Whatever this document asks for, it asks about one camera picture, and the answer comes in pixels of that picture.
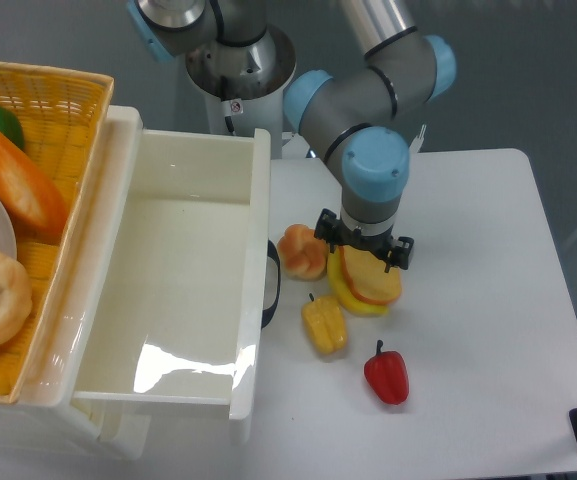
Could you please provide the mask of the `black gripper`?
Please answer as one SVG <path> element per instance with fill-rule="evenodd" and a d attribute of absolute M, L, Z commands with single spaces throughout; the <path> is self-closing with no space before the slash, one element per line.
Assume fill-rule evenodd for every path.
<path fill-rule="evenodd" d="M 397 268 L 408 270 L 414 254 L 414 239 L 406 236 L 393 238 L 392 229 L 377 235 L 367 235 L 359 228 L 350 229 L 329 210 L 323 209 L 317 219 L 314 237 L 322 240 L 333 253 L 338 245 L 371 253 L 386 264 L 385 272 Z"/>

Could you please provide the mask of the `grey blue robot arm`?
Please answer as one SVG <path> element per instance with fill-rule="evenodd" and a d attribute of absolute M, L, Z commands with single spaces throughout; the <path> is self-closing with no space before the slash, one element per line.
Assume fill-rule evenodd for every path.
<path fill-rule="evenodd" d="M 279 153 L 290 125 L 342 188 L 338 212 L 323 210 L 315 235 L 330 248 L 371 253 L 407 269 L 414 242 L 392 234 L 409 178 L 409 147 L 385 122 L 443 94 L 456 77 L 451 47 L 420 34 L 402 1 L 346 1 L 362 70 L 335 79 L 296 73 L 289 37 L 262 1 L 131 1 L 128 13 L 151 55 L 183 58 L 213 134 L 264 129 Z"/>

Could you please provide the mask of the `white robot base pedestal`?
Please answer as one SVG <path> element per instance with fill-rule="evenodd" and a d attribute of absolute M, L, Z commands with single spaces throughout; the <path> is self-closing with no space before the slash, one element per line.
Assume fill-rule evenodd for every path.
<path fill-rule="evenodd" d="M 379 123 L 427 102 L 437 84 L 431 40 L 406 17 L 352 19 L 365 66 L 344 79 L 323 71 L 296 77 L 291 41 L 265 18 L 213 24 L 186 57 L 188 75 L 206 97 L 210 128 L 240 136 L 266 129 L 274 152 L 288 120 L 322 159 L 338 159 Z"/>

